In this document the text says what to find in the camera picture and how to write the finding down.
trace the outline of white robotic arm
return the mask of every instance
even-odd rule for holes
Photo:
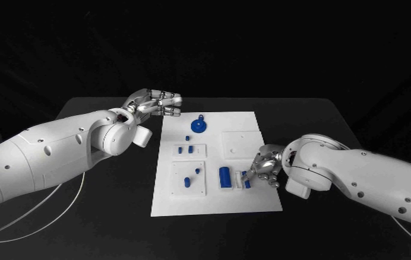
[[[0,203],[71,180],[130,144],[146,147],[150,115],[181,116],[179,94],[142,89],[122,108],[73,116],[26,129],[0,143]]]
[[[383,213],[411,221],[411,164],[367,150],[351,150],[318,134],[305,135],[287,147],[264,145],[244,176],[279,187],[285,169],[286,190],[308,199],[312,189],[328,191],[332,183],[344,194]]]

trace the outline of black table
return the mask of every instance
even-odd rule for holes
[[[110,109],[126,98],[74,98],[60,118]],[[339,111],[326,99],[185,98],[184,112],[256,111],[266,143],[286,145],[318,133],[361,148]],[[135,144],[86,174],[84,190],[64,217],[37,235],[0,244],[2,259],[404,259],[410,239],[388,215],[349,200],[332,187],[308,200],[279,189],[283,212],[150,217],[162,117],[143,124],[153,131],[146,148]],[[41,228],[64,211],[81,176],[62,185],[41,209],[2,239]],[[52,189],[0,205],[0,226]]]

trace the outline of white platform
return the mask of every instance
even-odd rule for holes
[[[208,129],[197,134],[191,130],[191,123],[199,115],[204,115]],[[249,159],[228,160],[225,159],[225,146],[223,144],[224,132],[260,132],[254,112],[182,113],[179,118],[165,116],[152,217],[283,210],[277,189],[272,188],[267,182],[260,181],[259,178],[253,179],[250,189],[234,189],[228,192],[220,190],[218,168],[223,166],[231,168],[233,184],[236,184],[234,172],[250,169],[259,149],[264,145],[263,139],[259,141],[257,134],[253,133],[254,139],[247,141],[250,156],[241,157]],[[174,157],[176,145],[195,144],[207,145],[207,158],[184,159]],[[205,196],[171,196],[172,183],[175,183],[171,177],[174,164],[182,161],[204,161]]]

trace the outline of black background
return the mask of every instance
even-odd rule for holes
[[[81,96],[321,97],[411,160],[410,0],[2,0],[0,134]]]

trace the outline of robotic hand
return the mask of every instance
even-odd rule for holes
[[[286,190],[308,199],[312,189],[328,191],[332,183],[348,198],[383,213],[411,221],[411,164],[367,150],[351,150],[319,134],[305,135],[286,147],[262,146],[243,176],[279,188],[277,174],[289,176]]]
[[[146,147],[152,115],[181,116],[179,94],[142,89],[120,108],[44,123],[0,143],[0,203],[71,180],[135,143]]]

